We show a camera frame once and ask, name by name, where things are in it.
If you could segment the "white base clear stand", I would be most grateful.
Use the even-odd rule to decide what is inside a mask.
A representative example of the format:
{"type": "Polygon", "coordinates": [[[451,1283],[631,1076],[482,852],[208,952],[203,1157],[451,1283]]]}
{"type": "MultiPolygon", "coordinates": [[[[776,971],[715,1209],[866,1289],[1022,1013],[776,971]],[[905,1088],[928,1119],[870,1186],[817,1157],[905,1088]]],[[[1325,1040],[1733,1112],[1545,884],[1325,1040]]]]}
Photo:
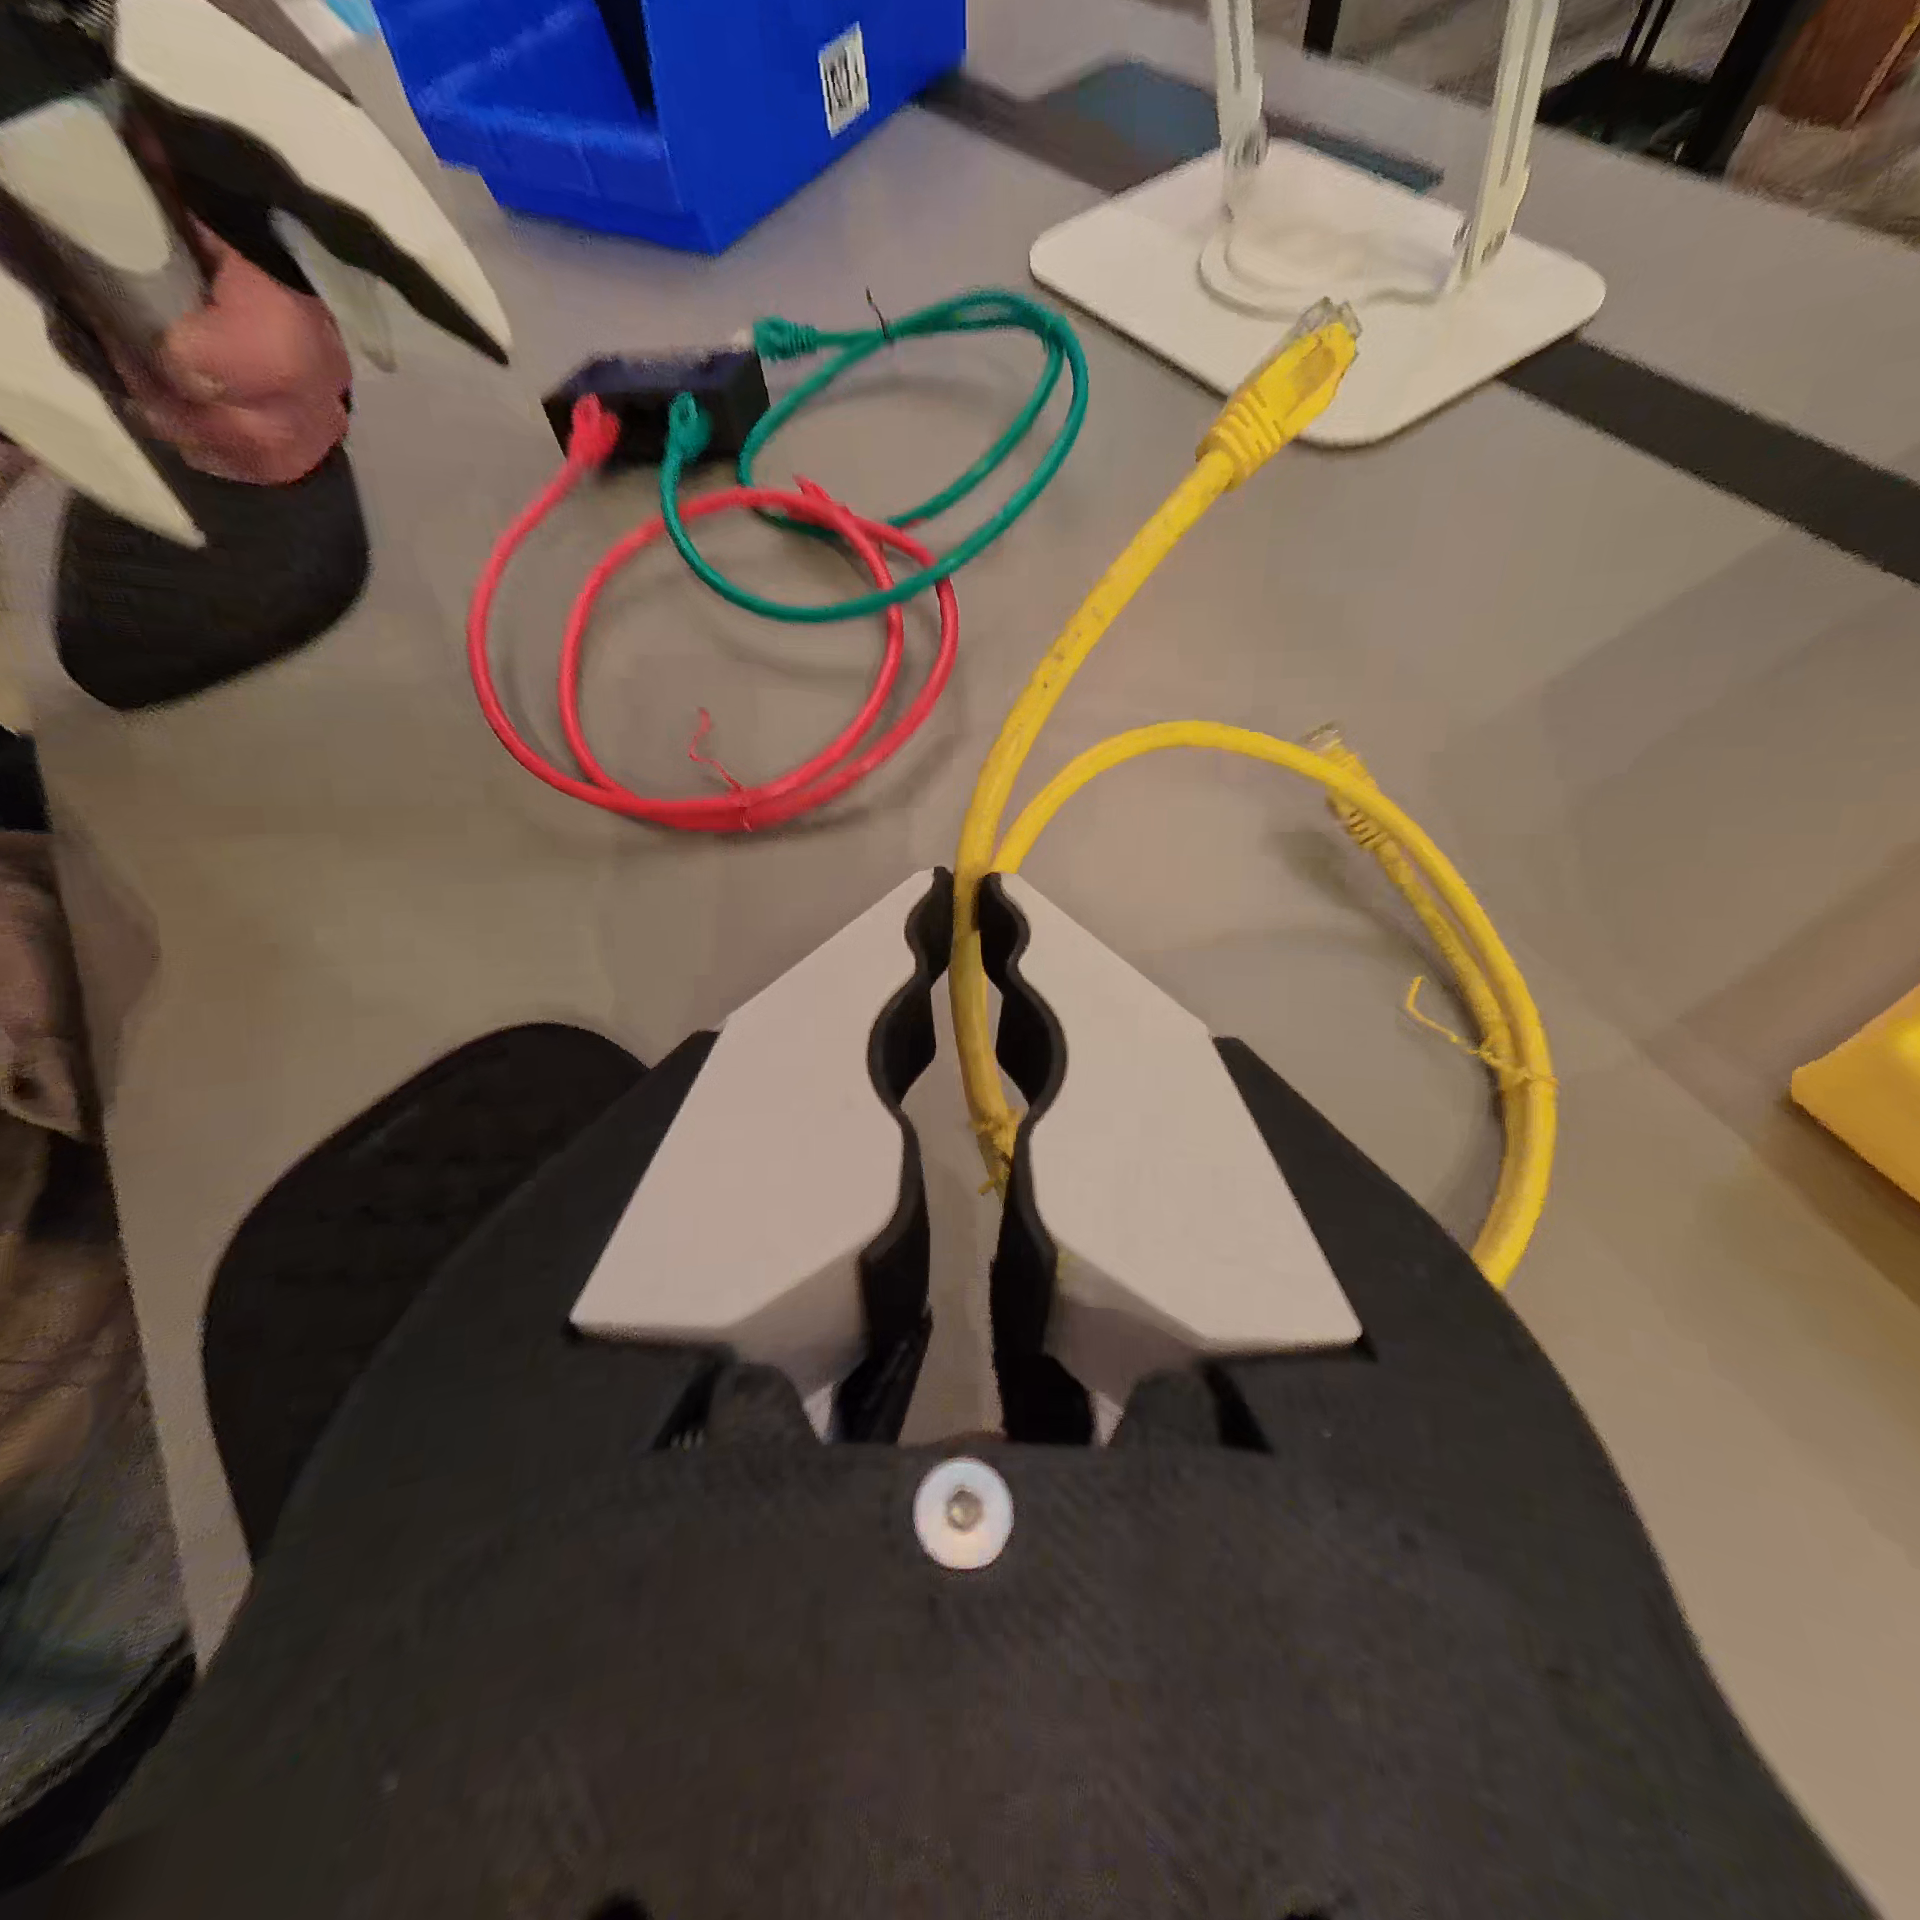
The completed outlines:
{"type": "Polygon", "coordinates": [[[1033,278],[1228,398],[1295,336],[1353,334],[1300,437],[1365,448],[1582,331],[1601,277],[1514,234],[1559,4],[1505,4],[1477,201],[1454,210],[1278,138],[1253,4],[1217,0],[1217,154],[1126,190],[1027,256],[1033,278]]]}

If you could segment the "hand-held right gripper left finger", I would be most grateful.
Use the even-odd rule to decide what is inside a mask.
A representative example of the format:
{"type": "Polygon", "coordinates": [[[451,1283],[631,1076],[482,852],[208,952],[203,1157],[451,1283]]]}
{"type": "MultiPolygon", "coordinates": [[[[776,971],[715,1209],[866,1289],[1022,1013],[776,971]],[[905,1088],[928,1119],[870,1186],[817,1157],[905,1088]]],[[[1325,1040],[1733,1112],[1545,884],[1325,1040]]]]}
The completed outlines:
{"type": "Polygon", "coordinates": [[[935,1058],[952,876],[925,868],[735,1006],[570,1328],[776,1371],[826,1440],[894,1444],[928,1344],[910,1088],[935,1058]]]}

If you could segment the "person's left hand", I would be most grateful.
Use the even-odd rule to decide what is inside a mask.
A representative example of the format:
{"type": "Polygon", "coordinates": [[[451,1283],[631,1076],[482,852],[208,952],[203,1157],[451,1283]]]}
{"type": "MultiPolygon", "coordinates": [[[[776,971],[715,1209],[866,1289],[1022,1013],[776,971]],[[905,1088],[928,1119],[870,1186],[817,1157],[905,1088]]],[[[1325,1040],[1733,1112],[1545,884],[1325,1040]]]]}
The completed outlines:
{"type": "Polygon", "coordinates": [[[203,232],[206,305],[178,319],[135,406],[187,468],[291,486],[347,433],[347,348],[323,300],[287,287],[203,232]]]}

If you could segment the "yellow plastic bin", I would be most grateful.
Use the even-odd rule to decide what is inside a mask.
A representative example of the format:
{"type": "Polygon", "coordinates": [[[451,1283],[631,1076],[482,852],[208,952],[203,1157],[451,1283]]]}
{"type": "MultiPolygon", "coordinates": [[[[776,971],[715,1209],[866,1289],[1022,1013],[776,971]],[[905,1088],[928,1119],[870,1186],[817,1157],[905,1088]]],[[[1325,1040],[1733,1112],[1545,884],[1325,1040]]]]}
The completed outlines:
{"type": "Polygon", "coordinates": [[[1920,991],[1794,1071],[1790,1096],[1908,1200],[1920,1195],[1920,991]]]}

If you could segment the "blue plastic bin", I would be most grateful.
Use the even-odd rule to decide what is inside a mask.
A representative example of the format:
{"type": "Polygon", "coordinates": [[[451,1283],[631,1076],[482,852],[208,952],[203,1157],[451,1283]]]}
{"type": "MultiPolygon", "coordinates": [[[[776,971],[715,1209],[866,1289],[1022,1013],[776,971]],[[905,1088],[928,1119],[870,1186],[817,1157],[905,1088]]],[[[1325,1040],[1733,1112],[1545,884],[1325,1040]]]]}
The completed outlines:
{"type": "Polygon", "coordinates": [[[960,0],[379,0],[428,149],[526,218],[721,256],[967,63],[960,0]]]}

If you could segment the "black mesh pad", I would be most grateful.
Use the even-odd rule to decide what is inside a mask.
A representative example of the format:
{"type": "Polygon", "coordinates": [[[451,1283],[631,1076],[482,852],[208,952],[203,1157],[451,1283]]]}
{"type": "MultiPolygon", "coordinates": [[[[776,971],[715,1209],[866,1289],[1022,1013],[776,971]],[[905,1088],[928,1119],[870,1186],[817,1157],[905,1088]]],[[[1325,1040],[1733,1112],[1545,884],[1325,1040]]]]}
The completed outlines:
{"type": "Polygon", "coordinates": [[[203,1311],[206,1422],[250,1566],[428,1280],[645,1074],[577,1022],[497,1030],[342,1121],[250,1205],[203,1311]]]}
{"type": "Polygon", "coordinates": [[[161,448],[203,545],[161,539],[86,495],[61,507],[55,650],[112,710],[196,699],[334,635],[368,582],[347,448],[287,486],[187,468],[161,448]]]}

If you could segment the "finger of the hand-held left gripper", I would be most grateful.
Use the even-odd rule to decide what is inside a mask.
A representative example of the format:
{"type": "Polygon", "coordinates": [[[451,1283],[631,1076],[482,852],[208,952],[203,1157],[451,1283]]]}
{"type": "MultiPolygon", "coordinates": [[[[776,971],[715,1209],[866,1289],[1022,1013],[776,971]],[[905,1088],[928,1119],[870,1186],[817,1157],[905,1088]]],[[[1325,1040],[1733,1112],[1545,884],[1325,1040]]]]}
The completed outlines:
{"type": "Polygon", "coordinates": [[[383,291],[511,361],[511,318],[444,206],[273,4],[123,0],[112,63],[178,175],[256,201],[353,353],[394,366],[383,291]]]}
{"type": "Polygon", "coordinates": [[[206,534],[125,425],[123,369],[206,305],[206,260],[123,134],[123,95],[81,86],[0,130],[0,427],[106,513],[178,545],[206,534]]]}

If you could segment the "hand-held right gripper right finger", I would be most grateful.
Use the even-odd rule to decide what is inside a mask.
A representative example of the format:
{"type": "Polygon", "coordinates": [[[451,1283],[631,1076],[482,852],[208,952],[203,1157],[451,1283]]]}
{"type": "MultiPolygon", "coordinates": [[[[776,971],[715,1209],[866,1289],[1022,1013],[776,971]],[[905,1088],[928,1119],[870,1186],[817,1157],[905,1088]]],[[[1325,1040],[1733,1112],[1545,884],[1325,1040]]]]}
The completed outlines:
{"type": "Polygon", "coordinates": [[[1208,1022],[1022,876],[976,897],[1007,1121],[991,1341],[1017,1444],[1098,1444],[1133,1384],[1349,1358],[1359,1320],[1208,1022]]]}

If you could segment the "black ethernet port block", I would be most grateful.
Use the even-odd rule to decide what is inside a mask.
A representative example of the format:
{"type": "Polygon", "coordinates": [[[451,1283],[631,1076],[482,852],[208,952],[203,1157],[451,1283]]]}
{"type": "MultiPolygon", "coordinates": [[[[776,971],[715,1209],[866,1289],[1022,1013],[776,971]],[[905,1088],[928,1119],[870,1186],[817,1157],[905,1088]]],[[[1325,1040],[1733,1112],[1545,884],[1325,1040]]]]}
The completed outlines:
{"type": "Polygon", "coordinates": [[[599,474],[656,468],[664,457],[669,406],[693,398],[706,439],[692,465],[735,460],[746,433],[769,417],[769,384],[755,348],[669,348],[669,353],[599,353],[564,374],[543,395],[543,417],[554,446],[577,439],[582,398],[599,406],[609,427],[602,453],[587,453],[599,474]]]}

